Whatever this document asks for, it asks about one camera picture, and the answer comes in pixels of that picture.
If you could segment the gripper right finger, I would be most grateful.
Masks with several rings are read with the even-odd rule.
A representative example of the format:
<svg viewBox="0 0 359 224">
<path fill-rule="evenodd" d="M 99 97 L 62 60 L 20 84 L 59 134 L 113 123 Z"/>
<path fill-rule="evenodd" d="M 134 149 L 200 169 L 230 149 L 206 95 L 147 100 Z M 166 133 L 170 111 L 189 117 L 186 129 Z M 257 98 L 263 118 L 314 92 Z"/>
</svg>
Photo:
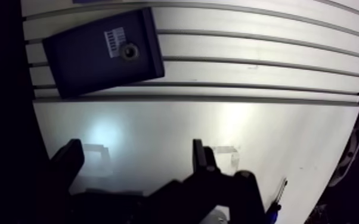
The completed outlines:
<svg viewBox="0 0 359 224">
<path fill-rule="evenodd" d="M 211 147 L 193 140 L 193 173 L 170 181 L 141 209 L 142 223 L 200 223 L 216 206 L 228 207 L 230 223 L 265 223 L 265 209 L 255 175 L 241 170 L 226 175 Z"/>
</svg>

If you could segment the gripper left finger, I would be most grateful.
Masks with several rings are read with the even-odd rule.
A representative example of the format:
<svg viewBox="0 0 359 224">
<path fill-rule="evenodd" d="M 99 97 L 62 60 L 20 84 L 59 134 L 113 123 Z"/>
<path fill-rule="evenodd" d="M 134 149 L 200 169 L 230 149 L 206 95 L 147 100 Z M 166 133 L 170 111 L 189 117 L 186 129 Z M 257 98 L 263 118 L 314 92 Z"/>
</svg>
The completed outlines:
<svg viewBox="0 0 359 224">
<path fill-rule="evenodd" d="M 82 143 L 71 139 L 49 159 L 40 172 L 40 222 L 69 223 L 69 188 L 85 162 Z"/>
</svg>

